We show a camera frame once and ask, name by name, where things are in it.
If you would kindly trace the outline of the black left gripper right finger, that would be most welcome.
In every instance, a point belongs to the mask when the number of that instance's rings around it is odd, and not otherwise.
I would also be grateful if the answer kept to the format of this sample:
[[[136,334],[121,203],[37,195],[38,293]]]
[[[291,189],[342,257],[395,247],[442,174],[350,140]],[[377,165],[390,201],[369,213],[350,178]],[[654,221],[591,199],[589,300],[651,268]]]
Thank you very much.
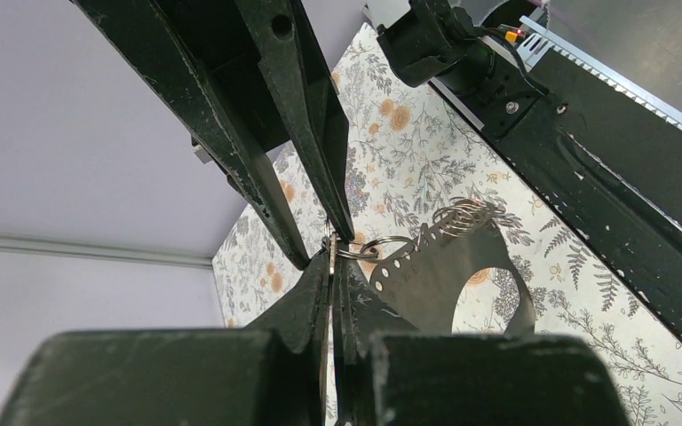
[[[564,335],[427,333],[332,262],[341,425],[624,425],[599,358]]]

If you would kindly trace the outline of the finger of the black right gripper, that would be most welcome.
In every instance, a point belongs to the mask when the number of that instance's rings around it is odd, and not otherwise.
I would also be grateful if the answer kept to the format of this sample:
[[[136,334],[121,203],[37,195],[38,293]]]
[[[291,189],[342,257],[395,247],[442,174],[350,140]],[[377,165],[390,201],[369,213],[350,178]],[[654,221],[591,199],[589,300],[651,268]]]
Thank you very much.
[[[299,1],[239,1],[258,68],[337,235],[355,235],[345,191],[349,123],[312,25]]]
[[[299,270],[310,262],[268,151],[289,140],[233,1],[77,1],[255,209]]]

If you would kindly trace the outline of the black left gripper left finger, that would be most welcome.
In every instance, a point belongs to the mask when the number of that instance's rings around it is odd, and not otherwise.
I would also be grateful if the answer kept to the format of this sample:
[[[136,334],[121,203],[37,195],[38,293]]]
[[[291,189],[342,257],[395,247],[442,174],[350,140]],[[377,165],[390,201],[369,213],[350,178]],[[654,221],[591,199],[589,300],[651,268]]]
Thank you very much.
[[[321,425],[329,254],[240,328],[84,330],[44,340],[0,425]]]

